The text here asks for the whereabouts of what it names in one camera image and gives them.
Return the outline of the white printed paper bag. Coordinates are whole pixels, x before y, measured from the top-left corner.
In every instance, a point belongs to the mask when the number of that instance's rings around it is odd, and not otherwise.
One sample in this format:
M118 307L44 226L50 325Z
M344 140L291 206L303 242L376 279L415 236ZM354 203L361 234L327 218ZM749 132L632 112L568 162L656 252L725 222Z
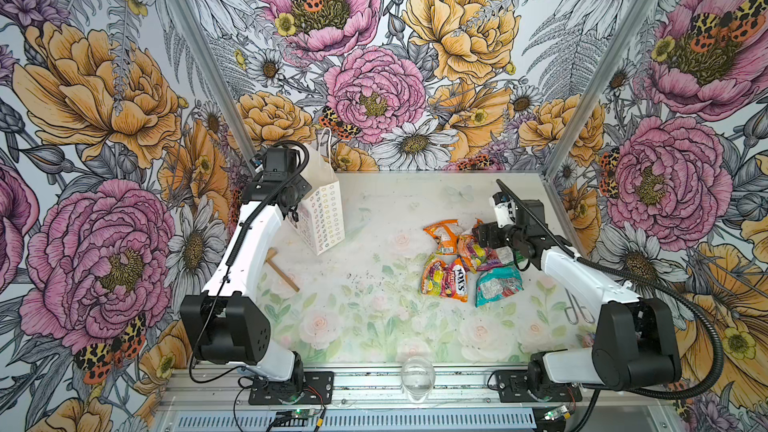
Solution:
M311 186L299 203L298 219L292 227L316 254L321 255L345 238L341 186L332 167L332 133L321 129L317 143L309 149L309 164L301 173Z

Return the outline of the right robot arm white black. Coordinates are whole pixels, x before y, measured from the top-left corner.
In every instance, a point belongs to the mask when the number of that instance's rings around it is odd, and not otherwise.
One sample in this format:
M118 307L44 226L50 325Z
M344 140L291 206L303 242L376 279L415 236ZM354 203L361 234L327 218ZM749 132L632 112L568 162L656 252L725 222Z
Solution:
M539 200L523 200L501 187L490 200L495 221L474 228L483 247L508 247L514 256L561 284L596 320L592 345L531 357L526 383L532 393L555 384L613 391L673 383L682 375L668 305L643 298L591 265L545 221Z

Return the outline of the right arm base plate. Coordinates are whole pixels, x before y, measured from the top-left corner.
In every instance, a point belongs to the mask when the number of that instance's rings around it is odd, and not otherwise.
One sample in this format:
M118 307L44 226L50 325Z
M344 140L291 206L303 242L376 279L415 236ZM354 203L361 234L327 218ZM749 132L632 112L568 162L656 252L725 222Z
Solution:
M501 369L491 373L486 383L490 390L495 391L502 403L576 403L583 399L582 393L573 384L543 384L530 386L527 373L516 369Z

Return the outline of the Fox's candy packet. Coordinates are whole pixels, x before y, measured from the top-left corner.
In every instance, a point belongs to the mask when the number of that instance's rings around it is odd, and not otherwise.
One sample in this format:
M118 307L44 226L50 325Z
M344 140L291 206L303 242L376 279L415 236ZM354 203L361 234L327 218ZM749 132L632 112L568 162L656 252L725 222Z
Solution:
M475 226L462 232L457 240L458 255L465 268L472 273L490 271L504 265L494 249L481 247L474 237L473 233L480 225L483 222L477 219Z
M467 302L468 278L462 259L458 256L431 254L422 273L421 293Z

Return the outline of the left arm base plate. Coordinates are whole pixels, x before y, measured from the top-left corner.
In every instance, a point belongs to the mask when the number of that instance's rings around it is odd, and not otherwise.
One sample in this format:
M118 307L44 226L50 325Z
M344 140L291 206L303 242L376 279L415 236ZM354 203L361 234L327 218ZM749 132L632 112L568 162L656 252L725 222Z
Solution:
M334 391L333 372L305 372L289 381L259 383L250 389L252 406L330 405Z

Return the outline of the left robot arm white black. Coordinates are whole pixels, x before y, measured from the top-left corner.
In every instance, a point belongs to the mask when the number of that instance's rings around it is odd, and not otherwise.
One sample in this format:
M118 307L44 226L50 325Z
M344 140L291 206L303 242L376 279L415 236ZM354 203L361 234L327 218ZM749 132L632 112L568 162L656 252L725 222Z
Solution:
M222 261L197 294L184 297L181 321L192 345L191 362L227 365L270 382L293 382L296 353L272 339L271 323L256 304L257 288L275 235L311 185L302 176L308 148L278 142L257 155L256 177L241 194L235 232Z

